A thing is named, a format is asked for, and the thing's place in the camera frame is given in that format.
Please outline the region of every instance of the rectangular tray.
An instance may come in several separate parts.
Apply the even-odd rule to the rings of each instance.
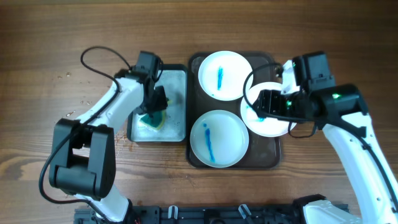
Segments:
[[[152,130],[139,122],[140,115],[131,113],[127,122],[127,138],[133,142],[181,142],[186,137],[187,68],[184,65],[163,65],[163,73],[155,86],[164,86],[172,101],[166,109],[162,128]]]
[[[264,52],[237,52],[242,55],[252,68],[274,62],[272,57]],[[202,163],[193,153],[190,145],[190,131],[195,121],[204,113],[212,110],[226,110],[241,117],[239,109],[242,98],[233,101],[220,101],[208,96],[201,88],[198,71],[202,61],[212,52],[200,52],[191,57],[188,62],[187,78],[187,161],[191,166],[202,169],[215,169]],[[275,73],[270,68],[260,70],[254,75],[253,85],[262,82],[274,82]],[[281,160],[279,138],[267,138],[249,131],[249,147],[244,157],[235,165],[223,169],[265,170],[274,168]]]

